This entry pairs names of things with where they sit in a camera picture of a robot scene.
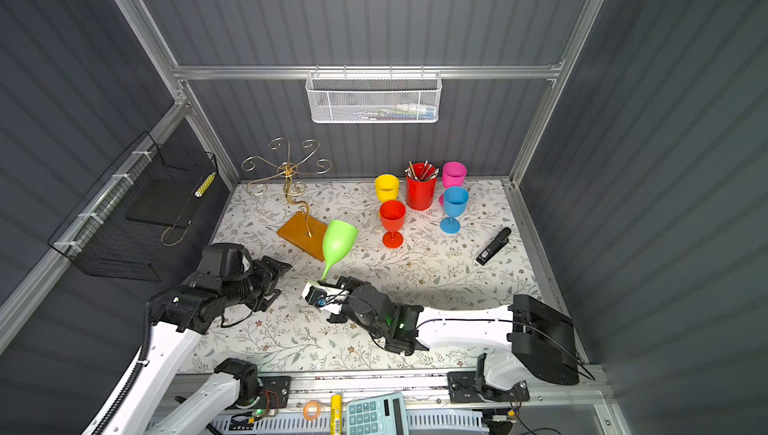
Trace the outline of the green wine glass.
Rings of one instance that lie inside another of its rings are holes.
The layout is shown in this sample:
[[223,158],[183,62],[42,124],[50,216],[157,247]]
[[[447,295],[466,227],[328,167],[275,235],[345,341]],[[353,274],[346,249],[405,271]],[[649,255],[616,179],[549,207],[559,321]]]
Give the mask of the green wine glass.
[[351,251],[358,237],[358,229],[341,220],[332,220],[325,232],[322,252],[325,261],[325,268],[321,276],[321,281],[327,278],[329,270],[338,262],[343,260]]

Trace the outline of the red-orange wine glass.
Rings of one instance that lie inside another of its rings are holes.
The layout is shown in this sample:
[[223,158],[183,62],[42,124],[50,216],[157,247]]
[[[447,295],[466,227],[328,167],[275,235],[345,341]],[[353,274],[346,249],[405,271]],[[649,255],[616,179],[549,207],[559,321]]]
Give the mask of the red-orange wine glass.
[[390,249],[399,248],[403,244],[403,228],[406,216],[406,207],[397,200],[383,203],[379,210],[380,221],[386,234],[382,237],[382,243]]

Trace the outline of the gold rack with wooden base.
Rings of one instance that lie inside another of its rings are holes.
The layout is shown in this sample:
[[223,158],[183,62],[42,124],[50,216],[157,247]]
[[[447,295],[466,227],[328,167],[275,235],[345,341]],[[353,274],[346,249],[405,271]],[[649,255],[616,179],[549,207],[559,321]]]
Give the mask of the gold rack with wooden base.
[[280,148],[286,150],[285,159],[279,164],[270,162],[261,156],[250,156],[241,163],[244,172],[251,172],[256,168],[256,161],[263,162],[275,170],[271,176],[251,180],[246,184],[246,192],[252,197],[263,195],[267,192],[267,182],[275,179],[283,180],[282,192],[286,202],[297,208],[296,213],[277,230],[277,235],[294,245],[301,251],[323,262],[322,243],[327,230],[327,224],[311,215],[311,207],[308,201],[301,199],[306,191],[306,185],[297,180],[299,176],[320,176],[329,172],[332,162],[325,158],[316,161],[317,170],[302,172],[301,169],[319,150],[320,143],[314,139],[304,140],[301,148],[307,154],[298,162],[291,160],[291,143],[284,137],[278,137],[270,141],[269,149],[277,151]]

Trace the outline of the yellow wine glass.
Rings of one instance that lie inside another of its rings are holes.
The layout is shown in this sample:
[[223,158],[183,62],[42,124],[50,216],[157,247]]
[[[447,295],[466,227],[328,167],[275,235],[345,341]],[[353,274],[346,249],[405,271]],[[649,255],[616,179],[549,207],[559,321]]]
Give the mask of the yellow wine glass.
[[382,174],[374,181],[376,197],[380,203],[397,200],[399,194],[399,179],[391,174]]

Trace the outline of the blue wine glass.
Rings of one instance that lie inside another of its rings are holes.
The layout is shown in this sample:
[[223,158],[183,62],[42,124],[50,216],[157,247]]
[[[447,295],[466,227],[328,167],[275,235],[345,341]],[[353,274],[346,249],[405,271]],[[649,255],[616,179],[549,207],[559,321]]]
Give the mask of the blue wine glass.
[[456,234],[461,225],[458,218],[464,213],[469,201],[469,193],[462,187],[450,187],[443,194],[443,208],[446,217],[440,222],[444,233]]

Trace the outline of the pink wine glass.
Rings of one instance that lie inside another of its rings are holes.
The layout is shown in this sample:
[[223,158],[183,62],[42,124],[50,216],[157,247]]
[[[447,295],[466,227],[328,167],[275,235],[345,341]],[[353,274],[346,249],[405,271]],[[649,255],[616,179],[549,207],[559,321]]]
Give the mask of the pink wine glass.
[[461,187],[467,175],[467,168],[460,162],[447,162],[441,171],[442,185],[445,190],[452,187]]

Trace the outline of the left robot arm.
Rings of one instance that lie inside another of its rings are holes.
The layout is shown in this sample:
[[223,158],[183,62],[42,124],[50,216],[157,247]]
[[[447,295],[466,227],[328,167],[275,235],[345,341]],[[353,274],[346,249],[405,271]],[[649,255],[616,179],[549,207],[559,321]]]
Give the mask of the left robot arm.
[[291,268],[269,256],[254,259],[240,244],[205,247],[188,277],[146,303],[141,345],[85,433],[196,434],[230,407],[277,404],[255,364],[229,358],[162,421],[150,423],[181,364],[211,326],[222,322],[230,307],[244,306],[250,314],[267,311],[281,293],[277,282]]

